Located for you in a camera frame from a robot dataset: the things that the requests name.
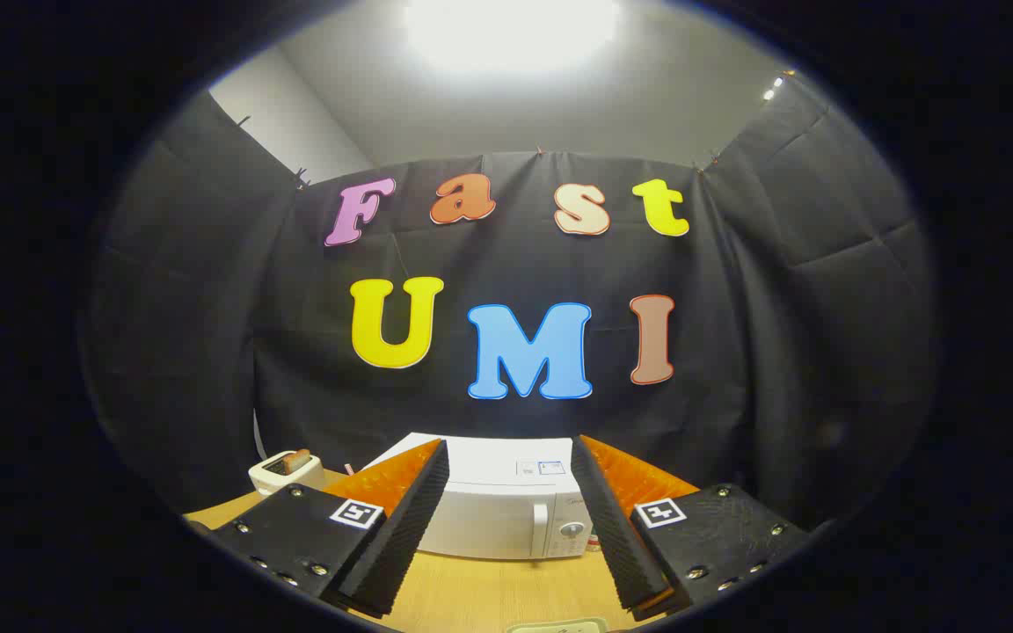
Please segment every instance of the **foam letter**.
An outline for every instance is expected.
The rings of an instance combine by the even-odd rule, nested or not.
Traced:
[[[631,300],[631,311],[639,317],[639,365],[631,371],[631,382],[655,384],[675,376],[667,362],[668,315],[675,300],[660,294],[644,294]]]
[[[358,219],[363,219],[363,225],[369,224],[377,214],[377,206],[381,204],[382,196],[388,196],[396,188],[397,180],[386,177],[376,183],[356,184],[342,189],[342,206],[338,208],[338,216],[334,219],[334,229],[323,243],[336,247],[338,244],[357,242],[363,236],[362,230],[356,227]]]
[[[481,400],[506,396],[498,380],[498,365],[519,396],[530,396],[538,374],[548,366],[546,382],[538,388],[551,400],[587,397],[592,384],[583,380],[583,325],[592,317],[588,305],[558,303],[550,306],[534,340],[526,339],[515,313],[505,305],[477,305],[467,313],[479,335],[475,382],[467,394]]]
[[[604,211],[604,193],[594,184],[562,184],[554,191],[557,211],[554,222],[566,233],[599,236],[608,231],[608,212]]]
[[[403,286],[411,297],[409,337],[401,344],[389,344],[382,338],[382,311],[393,284],[385,280],[363,280],[349,287],[355,298],[350,318],[349,341],[355,352],[367,364],[387,370],[404,370],[419,364],[433,344],[433,304],[444,282],[437,276],[413,276]]]
[[[440,184],[437,194],[440,200],[430,212],[431,219],[437,224],[479,220],[490,216],[495,209],[495,201],[490,200],[490,178],[482,173],[452,177]]]
[[[690,223],[676,219],[675,212],[671,209],[671,204],[683,201],[683,192],[668,189],[667,181],[656,177],[646,183],[636,184],[631,187],[631,192],[643,199],[643,213],[647,216],[647,224],[650,224],[655,233],[679,237],[686,236],[690,231]]]

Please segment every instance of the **microwave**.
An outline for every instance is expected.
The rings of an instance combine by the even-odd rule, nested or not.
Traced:
[[[419,550],[503,560],[583,553],[592,521],[570,471],[569,438],[410,432],[366,468],[438,438],[447,442],[450,475]]]

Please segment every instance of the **blue letter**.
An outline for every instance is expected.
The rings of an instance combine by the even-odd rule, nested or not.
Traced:
[[[506,396],[506,385],[498,381],[498,364],[502,362],[519,396],[530,396],[543,365],[548,365],[546,382],[538,388],[543,397],[587,397],[592,393],[592,384],[583,380],[583,325],[589,317],[592,310],[588,305],[552,305],[530,341],[505,305],[476,305],[467,313],[467,320],[479,332],[475,382],[467,388],[468,396],[481,400]]]

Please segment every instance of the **brown letter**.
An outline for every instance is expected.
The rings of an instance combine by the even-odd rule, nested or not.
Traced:
[[[631,311],[639,317],[639,365],[631,371],[631,382],[655,384],[675,376],[675,365],[667,360],[668,319],[675,300],[646,294],[631,300]]]

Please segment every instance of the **ridged foam pad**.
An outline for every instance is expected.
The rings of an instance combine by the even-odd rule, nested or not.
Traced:
[[[389,517],[337,585],[338,592],[349,599],[354,609],[372,617],[391,613],[397,590],[444,493],[448,474],[448,446],[440,442],[398,502],[393,517]]]
[[[580,488],[594,530],[600,537],[604,561],[608,564],[612,580],[616,581],[620,606],[630,610],[671,589],[664,579],[664,570],[655,564],[630,521],[623,516],[600,465],[580,437],[573,438],[570,469]]]

